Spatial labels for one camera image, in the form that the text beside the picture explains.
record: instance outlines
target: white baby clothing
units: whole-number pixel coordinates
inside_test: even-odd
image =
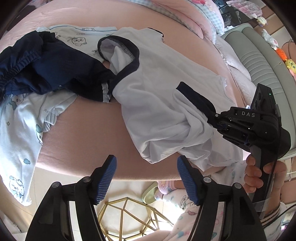
[[[224,92],[225,78],[170,48],[162,37],[153,29],[121,28],[98,43],[118,77],[109,92],[121,104],[135,147],[150,163],[179,152],[202,170],[242,160],[242,150],[224,140],[176,90],[185,82],[220,113],[234,106]]]
[[[0,105],[0,175],[24,206],[42,147],[42,136],[77,95],[62,89],[44,95],[10,95]]]
[[[87,55],[103,62],[98,53],[98,41],[117,31],[116,27],[79,27],[70,24],[59,24],[51,27],[37,28],[37,32],[49,31],[55,33],[58,40]]]
[[[145,240],[142,238],[137,239],[137,241],[187,241],[188,237],[193,228],[193,224],[199,212],[200,206],[196,206],[186,193],[185,189],[176,189],[169,194],[163,195],[163,201],[172,203],[176,208],[180,208],[183,213],[179,216],[178,220],[174,224],[172,231],[166,231],[166,235],[162,234],[165,238],[157,239],[156,235],[153,233],[146,236]],[[281,214],[286,210],[286,205],[284,203],[280,204],[279,213]],[[217,215],[215,226],[213,229],[211,241],[218,241],[220,237],[220,232],[223,223],[224,214],[224,204],[220,202],[218,204]],[[275,241],[281,235],[281,221],[284,215],[278,218],[273,224],[264,229],[267,241]]]

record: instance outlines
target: screw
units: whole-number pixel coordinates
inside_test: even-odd
[[[205,183],[210,183],[212,181],[212,179],[210,179],[209,177],[204,177],[204,182]]]
[[[242,188],[242,186],[241,186],[239,183],[235,183],[235,184],[234,184],[234,187],[237,188],[237,189]]]
[[[59,182],[54,182],[53,184],[52,184],[52,187],[53,188],[57,188],[59,186]]]
[[[83,179],[82,179],[82,181],[84,182],[84,183],[88,183],[89,181],[91,180],[91,177],[84,177]]]

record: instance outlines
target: hand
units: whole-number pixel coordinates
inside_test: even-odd
[[[254,193],[257,188],[263,186],[263,181],[260,179],[262,171],[260,168],[255,166],[256,160],[252,155],[249,155],[246,160],[247,167],[245,170],[246,175],[244,176],[244,189],[247,193]],[[273,167],[273,162],[266,164],[263,167],[263,171],[270,174]],[[285,177],[287,174],[287,166],[281,161],[276,162],[276,167],[274,169],[275,179],[272,190],[281,189],[284,184]]]

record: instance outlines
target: stuffed animal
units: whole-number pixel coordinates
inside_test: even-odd
[[[282,49],[277,48],[276,53],[279,55],[279,57],[281,58],[282,61],[284,61],[284,62],[287,61],[288,57]]]
[[[293,60],[287,59],[287,61],[285,62],[285,65],[290,70],[290,72],[293,71],[293,73],[296,74],[296,64]]]
[[[267,20],[263,17],[258,17],[257,22],[260,27],[264,27],[264,26],[268,25]]]
[[[294,78],[294,80],[296,82],[296,74],[294,74],[293,70],[291,70],[291,69],[289,69],[289,71],[290,71],[291,75],[293,76],[293,78]]]
[[[265,29],[262,30],[262,37],[265,39],[266,42],[270,44],[270,46],[274,50],[277,50],[277,48],[279,47],[278,42]]]

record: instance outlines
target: pink bed sheet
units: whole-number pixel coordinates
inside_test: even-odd
[[[0,51],[41,26],[151,27],[164,33],[165,43],[192,61],[226,78],[234,105],[243,107],[231,73],[214,45],[176,21],[143,6],[121,0],[54,0],[30,13],[0,40]],[[141,158],[126,130],[118,103],[98,103],[78,97],[43,136],[37,166],[70,175],[89,175],[113,154],[116,179],[179,179],[177,153],[151,165]]]

